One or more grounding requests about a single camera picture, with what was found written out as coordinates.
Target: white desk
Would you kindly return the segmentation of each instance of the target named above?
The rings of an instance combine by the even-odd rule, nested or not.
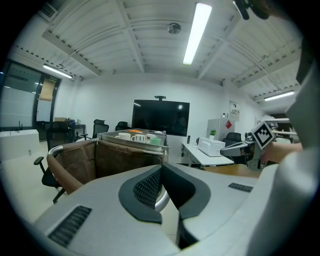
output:
[[[184,150],[188,151],[192,157],[194,157],[201,165],[203,166],[219,166],[219,165],[230,165],[233,164],[234,161],[224,157],[224,156],[208,156],[198,149],[197,144],[187,144],[186,142],[182,143],[184,146]],[[189,156],[188,166],[190,167],[192,163],[192,159]]]

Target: glass door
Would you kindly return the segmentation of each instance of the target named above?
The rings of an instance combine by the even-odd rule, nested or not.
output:
[[[0,131],[37,129],[45,141],[61,80],[12,60],[1,75]]]
[[[0,99],[2,130],[33,128],[33,106],[41,73],[10,63]]]

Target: television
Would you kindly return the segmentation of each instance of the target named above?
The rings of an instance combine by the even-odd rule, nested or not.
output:
[[[135,99],[132,128],[187,136],[190,103]]]

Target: vent grille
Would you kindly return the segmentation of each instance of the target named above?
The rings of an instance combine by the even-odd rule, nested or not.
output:
[[[87,219],[91,210],[88,207],[77,206],[48,237],[57,244],[67,247]]]
[[[57,13],[58,11],[47,2],[38,11],[38,14],[47,22],[50,22],[57,15]]]

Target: potted plant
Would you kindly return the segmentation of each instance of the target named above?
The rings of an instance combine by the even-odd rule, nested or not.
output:
[[[216,133],[217,133],[216,130],[211,130],[210,136],[209,136],[209,139],[211,141],[213,141],[215,139]]]

